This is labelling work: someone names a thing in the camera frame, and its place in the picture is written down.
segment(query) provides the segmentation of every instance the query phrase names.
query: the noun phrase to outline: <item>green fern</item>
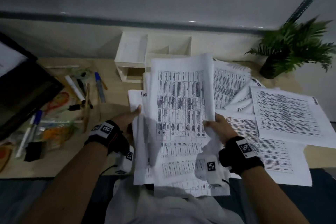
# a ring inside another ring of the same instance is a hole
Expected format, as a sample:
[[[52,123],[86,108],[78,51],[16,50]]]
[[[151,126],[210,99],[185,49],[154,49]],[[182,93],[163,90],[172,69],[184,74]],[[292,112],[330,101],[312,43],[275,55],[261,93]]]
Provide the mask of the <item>green fern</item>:
[[[333,59],[330,54],[336,54],[336,45],[322,43],[320,38],[331,21],[316,19],[300,24],[289,22],[277,31],[267,31],[258,46],[246,54],[268,56],[276,74],[293,71],[304,63],[320,63],[328,71]]]

